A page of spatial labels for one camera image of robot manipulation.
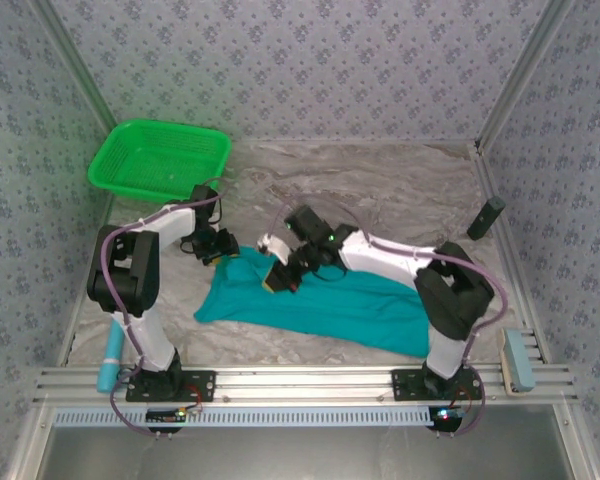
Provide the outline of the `teal t-shirt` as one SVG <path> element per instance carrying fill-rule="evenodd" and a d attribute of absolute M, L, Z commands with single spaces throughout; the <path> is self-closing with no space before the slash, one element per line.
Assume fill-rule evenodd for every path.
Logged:
<path fill-rule="evenodd" d="M 223 258 L 195 320 L 251 323 L 417 358 L 429 353 L 429 320 L 416 290 L 327 266 L 306 276 L 295 293 L 271 293 L 263 281 L 273 264 L 251 247 Z"/>

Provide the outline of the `green plastic basket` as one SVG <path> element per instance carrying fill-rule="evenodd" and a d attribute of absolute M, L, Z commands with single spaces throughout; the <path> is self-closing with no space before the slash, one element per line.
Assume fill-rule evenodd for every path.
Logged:
<path fill-rule="evenodd" d="M 117 125 L 94 156 L 90 183 L 145 202 L 186 200 L 193 188 L 223 174 L 231 140 L 186 124 L 133 119 Z"/>

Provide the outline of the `light blue microphone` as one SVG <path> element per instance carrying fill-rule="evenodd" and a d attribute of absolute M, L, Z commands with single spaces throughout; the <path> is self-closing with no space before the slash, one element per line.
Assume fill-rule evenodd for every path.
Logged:
<path fill-rule="evenodd" d="M 107 338 L 104 358 L 99 368 L 96 391 L 107 394 L 114 388 L 118 374 L 124 347 L 125 333 L 122 327 L 115 321 L 111 321 Z"/>

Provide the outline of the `grey translucent front panel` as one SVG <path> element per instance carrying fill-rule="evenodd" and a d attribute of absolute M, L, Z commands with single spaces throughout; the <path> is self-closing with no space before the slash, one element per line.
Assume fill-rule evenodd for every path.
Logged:
<path fill-rule="evenodd" d="M 575 480 L 552 428 L 438 438 L 424 428 L 202 428 L 152 440 L 57 428 L 36 480 Z"/>

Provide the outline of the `black rectangular device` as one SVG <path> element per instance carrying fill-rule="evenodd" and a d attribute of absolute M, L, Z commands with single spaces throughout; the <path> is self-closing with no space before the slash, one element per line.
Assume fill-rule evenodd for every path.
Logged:
<path fill-rule="evenodd" d="M 483 238 L 503 212 L 505 206 L 505 201 L 499 196 L 489 198 L 468 227 L 466 231 L 468 237 L 473 241 Z"/>

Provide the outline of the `light blue eraser block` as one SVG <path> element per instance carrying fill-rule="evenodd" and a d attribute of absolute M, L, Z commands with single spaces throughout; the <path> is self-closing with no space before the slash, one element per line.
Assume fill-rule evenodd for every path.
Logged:
<path fill-rule="evenodd" d="M 498 346 L 507 395 L 527 395 L 536 387 L 536 380 L 521 332 L 502 328 L 499 332 Z"/>

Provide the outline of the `aluminium mounting rail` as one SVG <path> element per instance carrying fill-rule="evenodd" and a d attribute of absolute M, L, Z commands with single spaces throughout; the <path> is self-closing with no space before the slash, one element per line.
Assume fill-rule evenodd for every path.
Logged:
<path fill-rule="evenodd" d="M 381 366 L 234 366 L 216 367 L 215 406 L 370 406 L 394 402 L 391 371 Z M 498 364 L 478 364 L 486 400 L 495 405 L 575 403 L 573 377 L 565 365 L 535 363 L 535 388 L 522 396 L 507 394 Z M 34 383 L 32 400 L 54 406 L 101 406 L 107 397 L 96 391 L 98 370 L 49 368 Z"/>

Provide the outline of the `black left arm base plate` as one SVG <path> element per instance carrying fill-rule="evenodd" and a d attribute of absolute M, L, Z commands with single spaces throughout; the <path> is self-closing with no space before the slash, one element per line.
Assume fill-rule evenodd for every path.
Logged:
<path fill-rule="evenodd" d="M 213 370 L 142 370 L 129 380 L 125 399 L 131 403 L 211 402 L 215 387 L 216 372 Z"/>

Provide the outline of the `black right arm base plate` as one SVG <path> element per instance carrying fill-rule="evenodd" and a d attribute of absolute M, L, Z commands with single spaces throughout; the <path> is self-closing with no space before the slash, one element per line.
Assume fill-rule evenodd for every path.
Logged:
<path fill-rule="evenodd" d="M 396 401 L 481 400 L 481 381 L 469 368 L 461 368 L 450 379 L 442 379 L 431 371 L 394 369 L 390 373 Z"/>

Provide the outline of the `aluminium frame post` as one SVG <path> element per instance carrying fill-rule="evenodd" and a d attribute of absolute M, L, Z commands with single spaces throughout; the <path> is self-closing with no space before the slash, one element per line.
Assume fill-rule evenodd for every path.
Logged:
<path fill-rule="evenodd" d="M 492 147 L 575 3 L 576 0 L 547 0 L 476 138 L 476 150 L 480 155 Z"/>
<path fill-rule="evenodd" d="M 68 69 L 101 130 L 110 133 L 117 125 L 117 121 L 51 0 L 27 0 L 27 2 Z"/>

